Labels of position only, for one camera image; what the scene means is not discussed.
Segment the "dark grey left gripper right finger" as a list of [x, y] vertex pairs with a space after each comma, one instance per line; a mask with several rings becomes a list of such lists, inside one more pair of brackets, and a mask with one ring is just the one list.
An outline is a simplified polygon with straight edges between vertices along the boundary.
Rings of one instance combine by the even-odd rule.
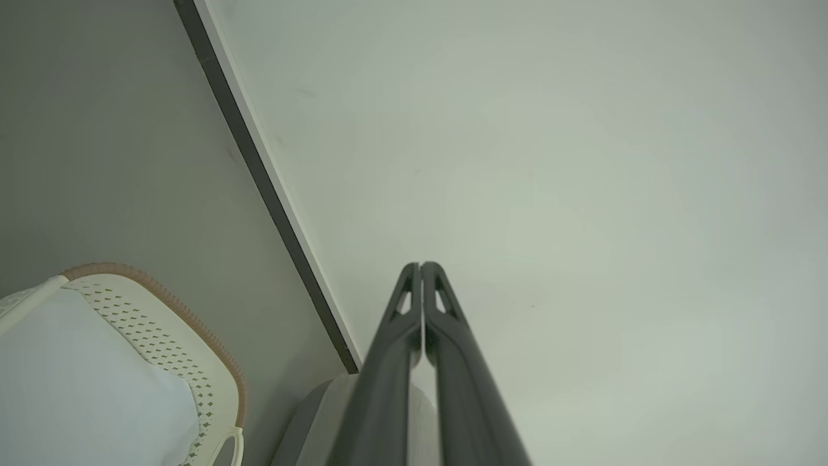
[[530, 460], [440, 263], [422, 265], [424, 345], [437, 372], [444, 465], [529, 465]]

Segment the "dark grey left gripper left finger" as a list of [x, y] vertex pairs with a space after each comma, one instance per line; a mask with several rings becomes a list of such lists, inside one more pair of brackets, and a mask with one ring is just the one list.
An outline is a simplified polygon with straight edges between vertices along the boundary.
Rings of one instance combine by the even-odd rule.
[[408, 464], [411, 371], [422, 355], [422, 271], [405, 265], [344, 411], [328, 465]]

